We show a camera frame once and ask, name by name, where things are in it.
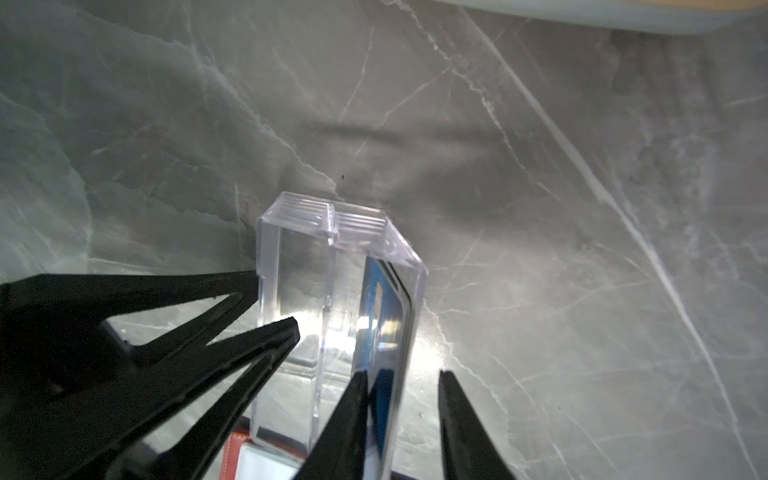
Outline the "clear acrylic card stand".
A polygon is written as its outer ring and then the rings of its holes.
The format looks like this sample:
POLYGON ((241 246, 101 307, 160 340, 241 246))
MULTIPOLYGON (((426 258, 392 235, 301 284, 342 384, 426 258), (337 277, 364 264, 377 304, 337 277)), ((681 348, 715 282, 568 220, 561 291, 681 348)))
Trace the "clear acrylic card stand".
POLYGON ((257 232, 258 322, 296 320, 300 339, 251 407, 251 436, 290 465, 311 452, 354 372, 367 258, 393 265, 410 297, 397 417, 428 271, 387 214, 375 208, 284 192, 257 232))

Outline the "red leather card holder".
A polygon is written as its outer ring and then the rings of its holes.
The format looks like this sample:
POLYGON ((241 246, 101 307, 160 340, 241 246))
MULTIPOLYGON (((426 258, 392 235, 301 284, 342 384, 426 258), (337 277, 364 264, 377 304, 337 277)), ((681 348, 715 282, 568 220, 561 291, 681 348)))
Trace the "red leather card holder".
POLYGON ((299 469, 256 447, 248 435, 232 433, 223 448, 220 480, 291 480, 299 469))

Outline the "blue credit card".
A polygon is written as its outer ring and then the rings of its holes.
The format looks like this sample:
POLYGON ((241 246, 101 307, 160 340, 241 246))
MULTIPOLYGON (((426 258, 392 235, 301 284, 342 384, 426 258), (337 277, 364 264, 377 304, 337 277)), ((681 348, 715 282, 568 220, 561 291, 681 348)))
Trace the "blue credit card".
POLYGON ((404 334, 411 303, 391 263, 367 258, 356 323, 352 371, 367 374, 365 479, 390 476, 391 430, 404 371, 404 334))

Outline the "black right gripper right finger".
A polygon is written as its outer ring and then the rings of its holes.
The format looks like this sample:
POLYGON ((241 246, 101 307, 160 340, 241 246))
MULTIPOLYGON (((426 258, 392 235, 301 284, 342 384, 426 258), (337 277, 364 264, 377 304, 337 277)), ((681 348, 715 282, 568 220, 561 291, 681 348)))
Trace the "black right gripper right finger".
POLYGON ((445 479, 516 479, 452 371, 439 374, 438 406, 445 479))

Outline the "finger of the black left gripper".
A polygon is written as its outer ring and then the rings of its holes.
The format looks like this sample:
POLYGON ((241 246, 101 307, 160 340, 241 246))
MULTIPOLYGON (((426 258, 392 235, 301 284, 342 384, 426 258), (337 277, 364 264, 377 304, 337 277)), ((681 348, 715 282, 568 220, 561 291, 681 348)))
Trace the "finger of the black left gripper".
POLYGON ((259 298, 253 271, 202 275, 41 274, 1 288, 1 366, 55 384, 97 384, 202 347, 259 298), (108 324, 120 315, 215 298, 143 345, 108 324))
POLYGON ((194 348, 76 394, 30 403, 1 422, 4 479, 68 479, 110 463, 228 375, 243 373, 163 457, 199 477, 300 338, 295 319, 194 348))

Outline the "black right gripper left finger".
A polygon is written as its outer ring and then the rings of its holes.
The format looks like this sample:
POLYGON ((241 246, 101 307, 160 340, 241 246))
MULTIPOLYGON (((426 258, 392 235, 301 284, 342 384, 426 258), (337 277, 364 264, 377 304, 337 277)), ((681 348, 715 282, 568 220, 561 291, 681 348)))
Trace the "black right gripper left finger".
POLYGON ((294 480, 363 478, 368 403, 368 375, 359 371, 350 379, 294 480))

